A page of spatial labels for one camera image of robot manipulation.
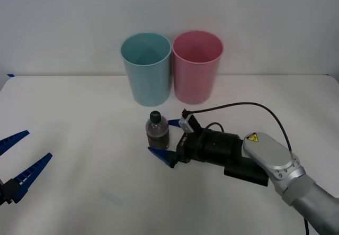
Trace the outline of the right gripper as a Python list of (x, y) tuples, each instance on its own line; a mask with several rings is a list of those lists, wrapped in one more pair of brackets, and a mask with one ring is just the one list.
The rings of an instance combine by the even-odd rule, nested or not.
[[(168, 120), (168, 125), (180, 128), (182, 120)], [(148, 147), (148, 150), (170, 168), (174, 168), (178, 162), (185, 164), (191, 160), (209, 162), (207, 150), (209, 132), (209, 129), (203, 129), (200, 132), (184, 133), (175, 152), (152, 147)]]

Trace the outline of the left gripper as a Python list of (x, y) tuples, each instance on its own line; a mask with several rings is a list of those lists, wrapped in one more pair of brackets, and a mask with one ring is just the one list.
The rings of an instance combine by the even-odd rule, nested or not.
[[(29, 134), (29, 131), (25, 130), (0, 140), (0, 156)], [(51, 158), (51, 153), (46, 154), (25, 171), (1, 185), (1, 205), (5, 202), (8, 204), (12, 202), (18, 203), (28, 192), (29, 187), (40, 175)]]

